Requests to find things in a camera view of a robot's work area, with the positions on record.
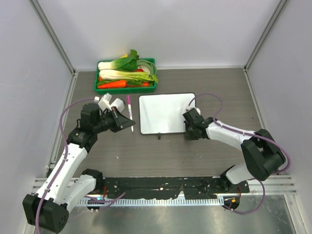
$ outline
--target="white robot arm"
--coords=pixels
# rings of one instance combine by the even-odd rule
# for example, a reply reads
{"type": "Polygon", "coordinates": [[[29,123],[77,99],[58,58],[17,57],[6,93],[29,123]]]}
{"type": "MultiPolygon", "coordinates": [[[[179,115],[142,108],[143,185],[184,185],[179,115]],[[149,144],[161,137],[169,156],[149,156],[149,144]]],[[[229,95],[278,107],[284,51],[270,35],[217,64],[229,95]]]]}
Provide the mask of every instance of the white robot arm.
{"type": "Polygon", "coordinates": [[[204,119],[197,108],[188,110],[183,116],[187,140],[200,138],[219,140],[242,151],[245,163],[234,165],[221,175],[225,187],[252,178],[264,181],[286,161],[285,156],[275,145],[251,136],[259,135],[273,140],[267,130],[246,131],[226,125],[219,120],[214,121],[212,117],[204,119]]]}
{"type": "Polygon", "coordinates": [[[98,103],[89,103],[81,110],[76,128],[67,139],[68,154],[65,150],[56,167],[47,178],[44,185],[35,195],[26,195],[23,207],[27,222],[35,225],[36,212],[41,198],[44,198],[40,208],[39,226],[59,233],[65,226],[69,213],[74,206],[88,193],[100,191],[104,185],[103,174],[97,170],[87,169],[71,187],[67,188],[79,164],[86,158],[92,146],[98,139],[98,134],[111,130],[118,132],[135,125],[135,122],[123,116],[120,112],[124,103],[116,99],[109,103],[110,94],[106,94],[98,103]]]}

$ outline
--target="green tray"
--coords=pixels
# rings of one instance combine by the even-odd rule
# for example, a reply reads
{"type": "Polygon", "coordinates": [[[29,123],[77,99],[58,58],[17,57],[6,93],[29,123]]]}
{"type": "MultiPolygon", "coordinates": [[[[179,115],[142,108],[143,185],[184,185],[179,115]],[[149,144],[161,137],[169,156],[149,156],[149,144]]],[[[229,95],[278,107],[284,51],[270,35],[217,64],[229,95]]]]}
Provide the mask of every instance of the green tray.
{"type": "MultiPolygon", "coordinates": [[[[154,58],[143,58],[144,60],[147,60],[149,62],[152,62],[155,64],[155,59],[154,58]]],[[[153,86],[149,87],[129,87],[129,88],[116,88],[116,89],[98,89],[97,83],[98,83],[98,74],[99,74],[99,69],[98,69],[98,64],[100,62],[111,62],[112,60],[102,60],[97,63],[97,73],[96,73],[96,80],[94,82],[94,90],[99,93],[99,94],[105,94],[105,93],[110,93],[110,94],[136,94],[136,93],[152,93],[154,92],[155,88],[157,87],[157,83],[154,82],[153,86]]]]}

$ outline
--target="pink marker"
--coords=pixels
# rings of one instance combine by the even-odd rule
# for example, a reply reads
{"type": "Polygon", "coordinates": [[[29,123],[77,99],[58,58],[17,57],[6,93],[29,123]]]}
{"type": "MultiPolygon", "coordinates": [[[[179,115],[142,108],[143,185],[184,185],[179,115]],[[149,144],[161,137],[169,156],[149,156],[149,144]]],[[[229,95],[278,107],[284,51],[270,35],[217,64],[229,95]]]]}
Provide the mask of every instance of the pink marker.
{"type": "Polygon", "coordinates": [[[130,116],[130,119],[132,120],[130,95],[127,95],[127,102],[128,102],[129,116],[130,116]]]}

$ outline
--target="whiteboard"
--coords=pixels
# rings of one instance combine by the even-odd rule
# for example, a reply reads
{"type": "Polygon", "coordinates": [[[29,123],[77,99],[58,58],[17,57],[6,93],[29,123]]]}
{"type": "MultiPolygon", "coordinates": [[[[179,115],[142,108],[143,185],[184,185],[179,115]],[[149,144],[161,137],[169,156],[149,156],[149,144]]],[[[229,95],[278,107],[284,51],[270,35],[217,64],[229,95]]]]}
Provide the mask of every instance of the whiteboard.
{"type": "Polygon", "coordinates": [[[143,95],[139,97],[140,129],[142,134],[183,133],[183,113],[193,93],[143,95]]]}

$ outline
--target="white wall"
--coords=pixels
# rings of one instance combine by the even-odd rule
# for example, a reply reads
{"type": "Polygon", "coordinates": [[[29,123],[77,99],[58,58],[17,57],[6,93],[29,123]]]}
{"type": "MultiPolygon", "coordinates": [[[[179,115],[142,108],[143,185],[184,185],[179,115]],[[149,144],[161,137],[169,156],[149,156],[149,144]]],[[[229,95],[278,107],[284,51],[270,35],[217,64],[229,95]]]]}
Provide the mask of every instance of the white wall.
{"type": "Polygon", "coordinates": [[[70,73],[26,0],[0,1],[1,233],[25,227],[22,200],[43,176],[70,73]]]}
{"type": "Polygon", "coordinates": [[[289,170],[312,220],[312,2],[291,0],[250,69],[273,137],[292,156],[289,170]]]}
{"type": "Polygon", "coordinates": [[[39,0],[73,66],[137,49],[158,66],[245,65],[279,0],[39,0]]]}

